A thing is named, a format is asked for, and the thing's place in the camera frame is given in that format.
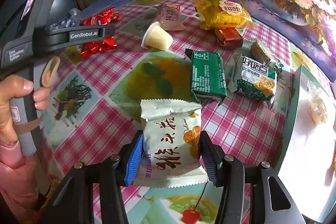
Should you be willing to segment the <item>person's left hand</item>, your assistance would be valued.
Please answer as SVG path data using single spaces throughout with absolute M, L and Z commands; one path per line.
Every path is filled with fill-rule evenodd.
M 12 145 L 18 141 L 11 118 L 9 105 L 11 98 L 32 95 L 37 110 L 44 110 L 48 107 L 50 89 L 42 86 L 34 92 L 33 90 L 34 83 L 18 75 L 10 75 L 1 81 L 1 144 Z

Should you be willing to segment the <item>pink sleeve forearm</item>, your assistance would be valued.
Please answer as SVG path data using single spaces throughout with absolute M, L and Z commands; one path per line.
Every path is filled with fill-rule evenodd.
M 36 159 L 25 157 L 18 141 L 1 142 L 1 195 L 19 223 L 31 223 L 37 215 Z

